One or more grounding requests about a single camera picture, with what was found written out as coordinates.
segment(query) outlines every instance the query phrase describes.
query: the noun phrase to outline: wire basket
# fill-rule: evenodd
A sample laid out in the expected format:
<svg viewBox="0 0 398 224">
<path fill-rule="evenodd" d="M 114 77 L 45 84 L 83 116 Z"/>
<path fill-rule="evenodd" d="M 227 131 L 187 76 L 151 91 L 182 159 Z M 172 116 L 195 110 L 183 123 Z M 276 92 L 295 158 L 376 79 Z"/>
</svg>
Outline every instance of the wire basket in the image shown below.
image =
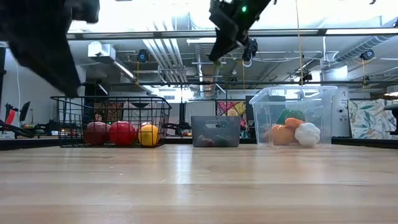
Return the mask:
<svg viewBox="0 0 398 224">
<path fill-rule="evenodd" d="M 60 147 L 157 147 L 171 106 L 157 96 L 81 96 L 57 101 Z"/>
</svg>

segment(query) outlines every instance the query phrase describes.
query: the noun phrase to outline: wooden table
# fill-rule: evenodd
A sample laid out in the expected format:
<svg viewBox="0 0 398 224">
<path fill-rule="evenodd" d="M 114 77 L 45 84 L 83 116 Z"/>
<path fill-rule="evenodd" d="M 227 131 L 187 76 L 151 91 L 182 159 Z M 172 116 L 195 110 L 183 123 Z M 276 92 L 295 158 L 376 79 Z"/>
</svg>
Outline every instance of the wooden table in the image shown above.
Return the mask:
<svg viewBox="0 0 398 224">
<path fill-rule="evenodd" d="M 0 151 L 1 223 L 398 223 L 398 151 Z"/>
</svg>

